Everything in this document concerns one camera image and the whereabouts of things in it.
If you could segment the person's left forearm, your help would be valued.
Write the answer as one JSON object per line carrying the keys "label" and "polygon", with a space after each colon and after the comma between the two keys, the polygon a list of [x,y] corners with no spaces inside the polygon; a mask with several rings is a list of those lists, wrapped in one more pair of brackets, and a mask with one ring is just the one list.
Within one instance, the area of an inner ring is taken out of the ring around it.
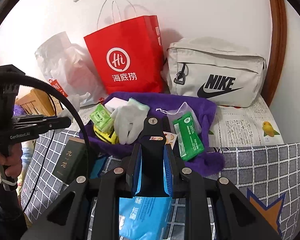
{"label": "person's left forearm", "polygon": [[0,185],[0,239],[21,239],[27,231],[26,220],[15,191]]}

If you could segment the person's left hand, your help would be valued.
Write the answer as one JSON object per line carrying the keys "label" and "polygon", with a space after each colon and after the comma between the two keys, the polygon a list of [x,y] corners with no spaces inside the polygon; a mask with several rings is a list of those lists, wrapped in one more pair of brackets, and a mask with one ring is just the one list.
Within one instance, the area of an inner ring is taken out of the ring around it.
{"label": "person's left hand", "polygon": [[8,166],[5,171],[6,176],[17,178],[22,171],[22,160],[21,156],[23,151],[21,148],[21,143],[9,146],[9,156],[4,157],[0,153],[0,165]]}

